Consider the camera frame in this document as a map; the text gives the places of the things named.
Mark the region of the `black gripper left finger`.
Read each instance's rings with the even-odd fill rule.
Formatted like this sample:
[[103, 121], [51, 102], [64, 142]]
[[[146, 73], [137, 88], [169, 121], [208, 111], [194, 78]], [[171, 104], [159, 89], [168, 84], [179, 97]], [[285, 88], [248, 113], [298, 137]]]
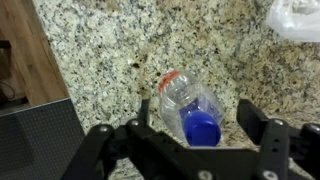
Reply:
[[62, 180], [108, 180], [116, 163], [131, 161], [145, 180], [219, 180], [209, 162], [148, 124], [148, 99], [138, 116], [113, 128], [96, 125], [82, 141]]

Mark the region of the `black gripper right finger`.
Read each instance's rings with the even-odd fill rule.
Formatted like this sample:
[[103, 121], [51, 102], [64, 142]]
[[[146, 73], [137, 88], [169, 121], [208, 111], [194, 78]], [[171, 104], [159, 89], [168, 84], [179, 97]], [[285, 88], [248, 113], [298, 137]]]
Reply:
[[320, 125], [301, 129], [278, 118], [268, 118], [248, 99], [240, 99], [236, 120], [249, 139], [259, 145], [255, 180], [291, 180], [301, 175], [289, 171], [289, 159], [315, 180], [320, 179]]

